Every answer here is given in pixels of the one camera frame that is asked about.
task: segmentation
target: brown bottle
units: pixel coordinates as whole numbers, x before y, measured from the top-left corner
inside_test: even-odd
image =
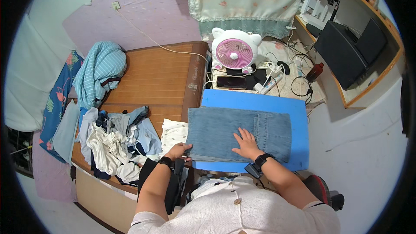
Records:
[[[314,82],[316,78],[322,73],[322,67],[324,67],[323,63],[315,64],[315,67],[313,67],[312,70],[310,70],[310,72],[308,72],[306,75],[306,79],[311,83]]]

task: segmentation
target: black wristband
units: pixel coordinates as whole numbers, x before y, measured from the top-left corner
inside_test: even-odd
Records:
[[[159,162],[158,162],[159,164],[166,164],[170,169],[171,169],[171,171],[173,171],[174,170],[174,162],[169,158],[169,157],[167,157],[167,156],[163,156],[160,160],[159,160]]]
[[[266,162],[266,159],[270,158],[270,157],[273,158],[273,156],[271,154],[264,153],[264,154],[259,155],[254,162],[261,169],[263,164]]]

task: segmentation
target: right hand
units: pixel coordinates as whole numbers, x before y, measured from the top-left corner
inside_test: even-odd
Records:
[[[259,155],[264,154],[264,152],[258,148],[256,139],[252,133],[248,132],[245,128],[241,129],[240,127],[238,128],[238,131],[240,131],[241,138],[236,133],[234,133],[234,137],[240,145],[240,148],[232,148],[231,150],[233,152],[242,157],[252,159],[253,161],[256,160]]]

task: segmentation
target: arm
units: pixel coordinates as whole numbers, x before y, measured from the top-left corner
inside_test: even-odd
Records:
[[[258,149],[253,134],[246,129],[238,128],[238,130],[241,133],[241,138],[236,133],[234,133],[234,137],[240,145],[240,149],[233,148],[233,152],[253,161],[259,155],[264,154],[262,150]],[[288,203],[299,209],[302,209],[310,202],[319,201],[296,175],[273,158],[266,159],[266,162],[262,166],[262,171],[278,193]]]
[[[191,147],[192,145],[178,143],[165,156],[175,161]],[[143,183],[138,195],[136,213],[149,211],[161,216],[165,221],[169,220],[165,207],[165,195],[170,178],[171,169],[166,164],[157,164]]]

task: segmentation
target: blue folding board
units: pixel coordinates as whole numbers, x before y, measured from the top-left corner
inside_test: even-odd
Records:
[[[291,171],[309,167],[309,136],[305,102],[301,100],[267,96],[237,91],[204,90],[201,106],[239,108],[254,111],[288,113],[292,123],[292,152],[289,163],[283,164]],[[196,169],[244,173],[247,163],[192,162]]]

